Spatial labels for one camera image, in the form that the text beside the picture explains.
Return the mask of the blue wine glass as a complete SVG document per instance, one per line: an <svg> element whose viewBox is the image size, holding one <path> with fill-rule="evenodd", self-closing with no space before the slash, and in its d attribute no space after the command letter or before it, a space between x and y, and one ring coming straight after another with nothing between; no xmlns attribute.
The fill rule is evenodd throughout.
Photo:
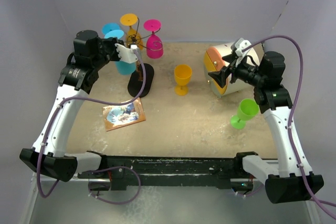
<svg viewBox="0 0 336 224"><path fill-rule="evenodd" d="M101 31L105 35L105 34L111 32L111 31L119 30L119 29L120 29L119 24L117 24L117 23L107 23L107 24L103 25Z"/></svg>
<svg viewBox="0 0 336 224"><path fill-rule="evenodd" d="M112 38L112 37L122 39L123 36L124 36L124 31L122 31L120 29L117 29L117 30L112 30L112 31L106 33L104 37L105 37L105 39ZM127 62L123 62L123 61L116 61L115 65L116 65L117 71L121 75L130 75L133 72L135 72L135 70L136 70L136 64L135 63L127 63Z"/></svg>

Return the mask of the yellow wine glass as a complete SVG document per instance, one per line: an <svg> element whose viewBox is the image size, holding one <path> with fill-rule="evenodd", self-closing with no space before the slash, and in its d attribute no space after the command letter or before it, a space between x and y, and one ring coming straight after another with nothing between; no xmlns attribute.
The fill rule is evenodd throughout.
<svg viewBox="0 0 336 224"><path fill-rule="evenodd" d="M175 93L180 96L187 95L188 83L191 80L192 68L189 65L177 65L174 69L174 79L176 82Z"/></svg>
<svg viewBox="0 0 336 224"><path fill-rule="evenodd" d="M143 49L143 41L142 41L142 37L139 33L140 20L139 20L138 16L136 14L133 14L133 13L124 14L120 18L120 23L123 26L127 26L129 28L129 30L127 31L126 38L125 38L126 44L128 46L131 45L131 44L135 44L140 48L140 50L142 50Z"/></svg>

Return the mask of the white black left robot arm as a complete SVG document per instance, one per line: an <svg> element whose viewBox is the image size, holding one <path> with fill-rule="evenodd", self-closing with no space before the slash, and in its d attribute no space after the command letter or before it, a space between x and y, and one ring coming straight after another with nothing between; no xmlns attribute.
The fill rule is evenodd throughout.
<svg viewBox="0 0 336 224"><path fill-rule="evenodd" d="M39 178L48 176L67 182L74 174L90 171L96 178L108 172L107 156L87 151L66 153L67 142L76 116L99 78L99 71L111 61L141 61L137 45L126 46L115 37L100 38L94 30L77 33L74 51L67 59L58 80L57 94L48 119L31 148L21 150L19 158Z"/></svg>

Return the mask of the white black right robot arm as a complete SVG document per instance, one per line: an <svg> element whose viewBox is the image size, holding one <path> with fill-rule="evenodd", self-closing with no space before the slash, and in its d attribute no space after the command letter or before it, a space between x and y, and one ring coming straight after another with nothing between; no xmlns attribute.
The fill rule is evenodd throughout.
<svg viewBox="0 0 336 224"><path fill-rule="evenodd" d="M288 90L281 84L285 70L284 56L269 51L260 65L250 65L247 59L238 62L231 53L222 59L225 77L237 79L254 87L254 99L266 120L278 154L278 166L272 166L255 153L238 153L234 173L238 177L253 175L262 184L273 204L306 201L324 185L321 175L315 175L302 150L293 117L294 105Z"/></svg>

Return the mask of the pink wine glass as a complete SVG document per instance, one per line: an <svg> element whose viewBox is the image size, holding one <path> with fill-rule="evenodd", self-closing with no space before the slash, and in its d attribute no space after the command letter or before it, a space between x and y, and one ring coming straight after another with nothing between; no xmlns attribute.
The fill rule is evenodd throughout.
<svg viewBox="0 0 336 224"><path fill-rule="evenodd" d="M163 45L156 33L161 29L161 22L157 19L149 19L144 22L143 27L151 32L146 42L146 54L151 59L159 59L163 56Z"/></svg>

